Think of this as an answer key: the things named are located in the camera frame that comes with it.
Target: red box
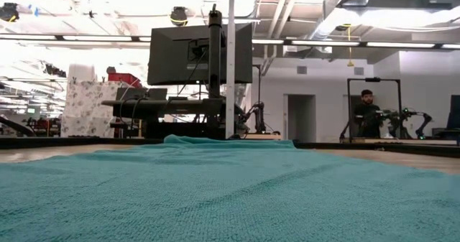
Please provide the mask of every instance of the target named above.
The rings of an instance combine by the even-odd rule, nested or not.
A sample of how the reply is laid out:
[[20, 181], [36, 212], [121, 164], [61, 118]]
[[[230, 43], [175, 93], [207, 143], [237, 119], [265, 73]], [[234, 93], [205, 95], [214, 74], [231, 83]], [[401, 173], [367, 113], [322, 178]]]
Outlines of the red box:
[[123, 81], [135, 88], [142, 88], [140, 80], [129, 73], [109, 73], [109, 81]]

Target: dark shirt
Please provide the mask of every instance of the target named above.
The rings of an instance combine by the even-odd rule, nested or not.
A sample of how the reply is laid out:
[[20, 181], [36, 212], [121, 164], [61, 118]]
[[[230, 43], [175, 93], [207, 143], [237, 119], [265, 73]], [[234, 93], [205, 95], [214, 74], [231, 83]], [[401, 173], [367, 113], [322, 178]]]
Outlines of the dark shirt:
[[375, 111], [380, 108], [374, 104], [359, 104], [354, 108], [355, 116], [363, 116], [364, 118], [356, 118], [356, 123], [359, 124], [359, 137], [380, 138], [380, 123], [372, 121]]

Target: towel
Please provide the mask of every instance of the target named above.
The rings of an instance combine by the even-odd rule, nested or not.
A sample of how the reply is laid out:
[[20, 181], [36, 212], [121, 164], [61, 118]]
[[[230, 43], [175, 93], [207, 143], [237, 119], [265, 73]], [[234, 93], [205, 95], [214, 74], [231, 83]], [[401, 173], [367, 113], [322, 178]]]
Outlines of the towel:
[[460, 176], [290, 141], [169, 136], [0, 164], [0, 241], [457, 242], [459, 227]]

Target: white pole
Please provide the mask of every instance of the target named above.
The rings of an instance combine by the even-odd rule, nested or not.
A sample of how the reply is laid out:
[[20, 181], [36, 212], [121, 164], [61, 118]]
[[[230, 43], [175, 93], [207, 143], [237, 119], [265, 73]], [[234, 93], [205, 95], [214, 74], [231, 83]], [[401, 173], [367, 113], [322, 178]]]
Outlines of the white pole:
[[229, 24], [227, 26], [227, 84], [225, 137], [234, 134], [235, 119], [235, 0], [229, 0]]

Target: ceiling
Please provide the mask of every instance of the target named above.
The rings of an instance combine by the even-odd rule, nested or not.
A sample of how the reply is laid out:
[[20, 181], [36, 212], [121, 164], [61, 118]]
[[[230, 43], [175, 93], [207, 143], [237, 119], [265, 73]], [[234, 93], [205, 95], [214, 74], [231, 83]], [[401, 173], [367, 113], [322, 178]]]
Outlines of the ceiling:
[[[278, 8], [282, 10], [274, 30], [279, 32], [279, 38], [307, 38], [316, 29], [318, 21], [321, 21], [325, 16], [324, 1], [285, 0], [284, 4], [278, 7], [280, 0], [235, 0], [236, 22], [254, 22], [254, 36], [267, 37]], [[15, 22], [0, 20], [0, 33], [149, 36], [151, 28], [173, 26], [170, 21], [170, 14], [175, 6], [187, 8], [188, 25], [203, 25], [207, 23], [207, 14], [212, 5], [216, 4], [217, 9], [223, 13], [225, 23], [229, 0], [0, 0], [0, 4], [5, 2], [18, 4], [19, 19]], [[378, 4], [378, 2], [382, 3], [380, 0], [370, 0], [369, 4]], [[413, 11], [408, 13], [406, 15], [414, 15]], [[379, 15], [381, 18], [376, 17], [372, 22], [384, 21], [383, 19], [385, 19], [384, 23], [388, 23], [390, 19], [394, 18], [393, 14], [384, 17], [383, 12], [380, 12]], [[385, 24], [385, 27], [373, 24], [369, 19], [370, 17], [367, 17], [367, 20], [363, 18], [364, 16], [361, 14], [360, 19], [362, 20], [352, 24], [349, 32], [332, 31], [328, 38], [378, 41], [437, 41], [446, 39], [450, 42], [460, 42], [460, 29], [458, 28], [460, 22], [458, 20], [448, 23], [442, 22], [443, 24], [436, 22], [436, 24], [428, 26], [392, 29], [391, 26], [388, 27], [388, 24]], [[398, 23], [403, 19], [404, 17], [400, 16], [392, 22]], [[69, 64], [74, 62], [94, 65], [100, 76], [105, 75], [108, 66], [115, 66], [117, 72], [131, 73], [140, 80], [147, 78], [148, 43], [146, 45], [122, 43], [75, 45], [75, 43], [68, 42], [20, 42], [19, 44], [10, 43], [6, 40], [0, 40], [0, 42], [2, 43], [2, 53], [7, 54], [7, 56], [2, 56], [0, 61], [0, 78], [57, 78], [43, 73], [45, 63], [53, 64], [55, 67], [67, 71]], [[264, 56], [261, 48], [262, 46], [255, 47], [255, 56]], [[375, 52], [376, 50], [372, 49], [360, 49], [356, 50], [352, 57], [366, 59]], [[304, 52], [302, 56], [334, 61], [338, 58], [349, 58], [350, 54], [348, 49], [338, 48], [330, 53]], [[50, 96], [50, 94], [53, 96], [59, 94], [62, 98], [65, 95], [65, 85], [60, 87], [56, 83], [54, 85], [45, 82], [5, 84], [10, 89], [4, 90], [4, 95], [16, 95], [21, 92], [37, 92], [37, 94], [45, 97]], [[52, 92], [34, 89], [36, 85], [51, 88]], [[0, 95], [0, 99], [2, 99], [0, 100], [0, 108], [2, 104], [4, 106], [12, 103], [11, 98], [5, 98], [4, 96], [2, 99]]]

